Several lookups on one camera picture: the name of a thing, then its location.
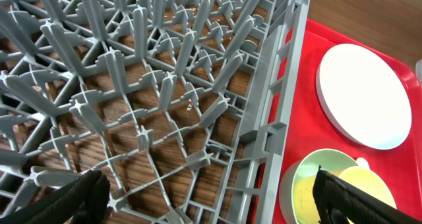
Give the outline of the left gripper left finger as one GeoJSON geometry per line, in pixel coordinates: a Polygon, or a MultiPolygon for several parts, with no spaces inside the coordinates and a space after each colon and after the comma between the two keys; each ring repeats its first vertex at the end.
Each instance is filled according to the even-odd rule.
{"type": "Polygon", "coordinates": [[[47,197],[6,217],[2,224],[75,224],[104,222],[110,182],[99,170],[89,171],[47,197]]]}

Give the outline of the yellow cup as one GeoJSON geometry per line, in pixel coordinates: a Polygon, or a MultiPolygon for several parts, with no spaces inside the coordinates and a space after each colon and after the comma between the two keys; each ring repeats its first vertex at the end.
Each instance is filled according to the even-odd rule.
{"type": "MultiPolygon", "coordinates": [[[[397,208],[391,191],[384,181],[373,171],[363,167],[353,166],[347,169],[331,171],[331,173],[385,204],[397,208]]],[[[303,224],[317,224],[320,220],[313,198],[315,179],[316,175],[301,178],[293,187],[293,210],[296,220],[303,224]]]]}

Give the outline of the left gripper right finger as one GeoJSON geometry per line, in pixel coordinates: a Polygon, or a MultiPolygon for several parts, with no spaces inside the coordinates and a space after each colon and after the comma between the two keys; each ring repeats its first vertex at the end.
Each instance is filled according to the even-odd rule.
{"type": "Polygon", "coordinates": [[[323,169],[316,174],[313,198],[321,223],[421,224],[323,169]]]}

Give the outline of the grey dishwasher rack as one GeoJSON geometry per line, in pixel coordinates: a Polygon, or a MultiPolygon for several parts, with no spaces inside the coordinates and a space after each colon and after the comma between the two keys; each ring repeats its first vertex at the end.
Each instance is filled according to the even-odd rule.
{"type": "Polygon", "coordinates": [[[310,0],[1,0],[1,216],[91,170],[107,223],[271,223],[310,0]]]}

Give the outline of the red plastic tray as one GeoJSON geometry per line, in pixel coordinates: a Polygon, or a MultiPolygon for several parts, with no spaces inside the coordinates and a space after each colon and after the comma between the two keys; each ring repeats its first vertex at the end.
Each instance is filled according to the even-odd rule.
{"type": "Polygon", "coordinates": [[[332,148],[363,157],[385,181],[398,209],[421,218],[421,84],[404,63],[378,52],[402,82],[412,112],[412,125],[406,141],[392,150],[361,146],[339,133],[325,116],[317,98],[316,73],[323,55],[341,43],[356,43],[321,23],[309,19],[306,24],[299,72],[287,132],[281,172],[321,148],[332,148]]]}

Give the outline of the large light blue plate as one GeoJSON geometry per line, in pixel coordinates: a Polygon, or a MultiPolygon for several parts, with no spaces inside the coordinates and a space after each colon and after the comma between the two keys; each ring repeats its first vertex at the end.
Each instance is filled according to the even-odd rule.
{"type": "Polygon", "coordinates": [[[331,47],[316,72],[318,100],[345,137],[377,150],[408,137],[411,105],[404,85],[380,56],[351,43],[331,47]]]}

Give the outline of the green saucer plate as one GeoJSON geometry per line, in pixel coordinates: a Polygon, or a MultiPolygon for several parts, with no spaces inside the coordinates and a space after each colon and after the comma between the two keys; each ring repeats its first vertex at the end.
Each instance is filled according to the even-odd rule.
{"type": "Polygon", "coordinates": [[[320,217],[313,198],[313,186],[319,168],[339,175],[351,167],[369,169],[339,150],[324,148],[296,161],[284,173],[279,188],[280,210],[286,223],[318,223],[320,217]]]}

